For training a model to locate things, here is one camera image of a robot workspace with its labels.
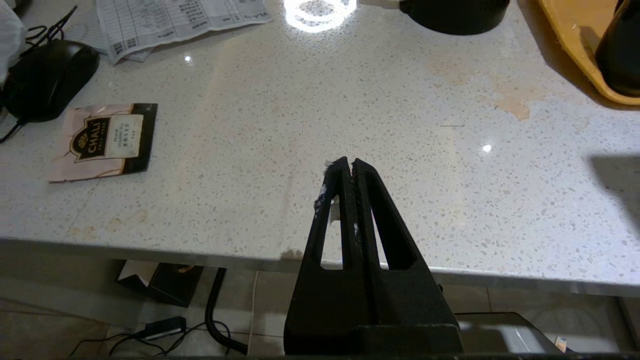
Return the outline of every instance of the yellow tray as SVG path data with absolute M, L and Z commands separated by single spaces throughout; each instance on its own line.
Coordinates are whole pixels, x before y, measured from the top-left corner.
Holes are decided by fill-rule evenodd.
M 595 88 L 612 101 L 640 105 L 640 97 L 620 95 L 607 85 L 594 58 L 617 3 L 617 0 L 540 0 L 563 49 Z

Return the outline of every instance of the black computer mouse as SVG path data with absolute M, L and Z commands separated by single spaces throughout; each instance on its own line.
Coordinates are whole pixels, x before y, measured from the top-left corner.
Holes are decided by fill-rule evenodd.
M 99 60 L 88 45 L 50 41 L 9 69 L 0 102 L 23 124 L 55 119 L 91 79 Z

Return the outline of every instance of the black box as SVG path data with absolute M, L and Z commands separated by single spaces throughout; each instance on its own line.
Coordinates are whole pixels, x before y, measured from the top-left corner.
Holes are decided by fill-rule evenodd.
M 157 302 L 189 307 L 202 266 L 127 260 L 116 282 Z

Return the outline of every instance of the paper document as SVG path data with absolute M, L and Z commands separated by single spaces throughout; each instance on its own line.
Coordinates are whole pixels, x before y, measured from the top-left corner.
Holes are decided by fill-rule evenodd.
M 147 47 L 187 40 L 210 30 L 264 24 L 264 0 L 96 0 L 113 63 Z
M 98 13 L 94 8 L 82 15 L 79 21 L 71 24 L 68 29 L 65 29 L 65 39 L 89 45 L 98 53 L 107 54 L 107 45 L 100 30 Z M 148 49 L 129 54 L 124 58 L 143 62 L 152 51 L 153 48 L 149 47 Z

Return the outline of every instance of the white speckled countertop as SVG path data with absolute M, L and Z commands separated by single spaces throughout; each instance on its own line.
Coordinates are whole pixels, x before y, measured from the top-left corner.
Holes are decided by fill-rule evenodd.
M 34 0 L 23 20 L 71 3 Z M 639 113 L 598 100 L 536 5 L 454 37 L 372 0 L 322 33 L 266 4 L 269 24 L 103 58 L 71 102 L 158 103 L 148 171 L 47 183 L 62 118 L 2 145 L 2 243 L 287 270 L 325 161 L 347 156 L 378 169 L 438 275 L 640 295 Z

